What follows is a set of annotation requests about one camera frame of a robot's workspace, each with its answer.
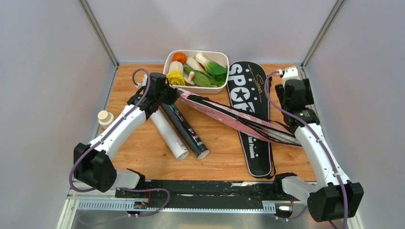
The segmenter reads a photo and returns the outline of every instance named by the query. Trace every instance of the wooden table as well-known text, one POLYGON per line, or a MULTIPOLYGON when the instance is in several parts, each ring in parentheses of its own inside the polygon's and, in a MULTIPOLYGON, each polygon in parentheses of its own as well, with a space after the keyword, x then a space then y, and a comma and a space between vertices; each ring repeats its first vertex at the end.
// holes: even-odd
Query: wooden table
MULTIPOLYGON (((263 65, 266 73, 288 66, 263 65)), ((115 117, 120 114, 127 100, 136 92, 131 76, 138 68, 161 73, 163 65, 120 65, 107 109, 115 117)), ((143 73, 138 73, 136 81, 141 82, 142 77, 143 73)), ((281 79, 274 77, 272 85, 278 83, 281 83, 281 79)), ((230 105, 226 89, 219 94, 208 96, 214 101, 230 105)), ((271 98, 273 101, 278 101, 273 88, 271 98)), ((197 157, 189 150, 188 157, 177 161, 152 121, 148 120, 138 127, 119 149, 113 160, 115 168, 136 170, 144 174, 146 179, 257 180, 247 170, 245 156, 236 130, 181 101, 177 101, 176 106, 210 150, 208 156, 197 160, 197 157)), ((280 111, 273 107, 270 108, 270 111, 272 120, 282 122, 280 111)), ((272 147, 277 173, 294 172, 304 180, 315 181, 314 172, 303 149, 278 144, 273 144, 272 147)))

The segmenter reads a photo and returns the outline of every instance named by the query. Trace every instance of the gray wall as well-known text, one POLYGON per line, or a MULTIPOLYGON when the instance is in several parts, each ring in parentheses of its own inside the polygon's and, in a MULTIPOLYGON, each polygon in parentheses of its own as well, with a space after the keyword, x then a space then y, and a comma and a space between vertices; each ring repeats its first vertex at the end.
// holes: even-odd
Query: gray wall
POLYGON ((229 61, 301 62, 335 0, 89 0, 120 62, 164 62, 178 49, 229 61))
POLYGON ((322 126, 364 187, 364 228, 403 228, 405 1, 349 0, 308 72, 322 126))
POLYGON ((76 0, 0 2, 0 228, 55 228, 114 68, 76 0))

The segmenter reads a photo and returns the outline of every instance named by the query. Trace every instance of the white plastic bin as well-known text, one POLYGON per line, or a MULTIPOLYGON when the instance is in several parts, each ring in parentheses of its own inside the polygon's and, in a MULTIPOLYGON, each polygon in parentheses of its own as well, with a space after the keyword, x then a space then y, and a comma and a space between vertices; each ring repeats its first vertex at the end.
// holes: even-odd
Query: white plastic bin
POLYGON ((184 90, 194 92, 197 94, 216 94, 216 93, 220 93, 226 87, 226 84, 228 83, 228 77, 229 77, 229 60, 225 54, 223 54, 221 52, 197 51, 197 50, 172 51, 166 59, 165 66, 163 68, 163 74, 166 75, 169 72, 170 63, 173 61, 173 55, 176 52, 182 52, 187 57, 192 57, 192 58, 194 58, 197 53, 201 52, 202 54, 204 54, 204 56, 206 58, 217 62, 218 64, 222 65, 223 67, 228 68, 228 73, 226 74, 225 83, 220 87, 198 87, 198 86, 179 86, 179 85, 173 85, 173 87, 182 88, 184 90))

